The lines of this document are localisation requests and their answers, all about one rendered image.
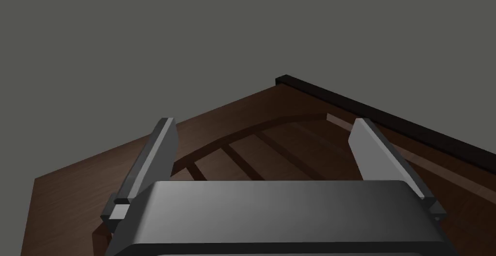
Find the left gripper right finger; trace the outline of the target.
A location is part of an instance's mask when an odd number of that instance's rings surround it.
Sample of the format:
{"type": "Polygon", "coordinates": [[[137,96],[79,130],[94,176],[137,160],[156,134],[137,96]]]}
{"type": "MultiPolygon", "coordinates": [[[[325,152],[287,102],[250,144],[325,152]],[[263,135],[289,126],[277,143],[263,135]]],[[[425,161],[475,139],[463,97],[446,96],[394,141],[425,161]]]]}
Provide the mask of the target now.
{"type": "Polygon", "coordinates": [[[447,217],[427,184],[370,119],[355,119],[348,144],[364,180],[404,181],[435,220],[447,217]]]}

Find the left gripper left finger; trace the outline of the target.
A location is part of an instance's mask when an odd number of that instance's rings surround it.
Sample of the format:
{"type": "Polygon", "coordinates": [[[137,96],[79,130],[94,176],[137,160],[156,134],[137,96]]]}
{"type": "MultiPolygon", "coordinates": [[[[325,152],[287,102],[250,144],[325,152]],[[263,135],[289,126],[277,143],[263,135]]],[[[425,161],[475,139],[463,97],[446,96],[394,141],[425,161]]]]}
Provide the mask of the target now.
{"type": "Polygon", "coordinates": [[[101,219],[108,231],[115,231],[130,203],[149,185],[169,181],[178,149],[174,118],[161,118],[132,164],[118,192],[110,195],[101,219]]]}

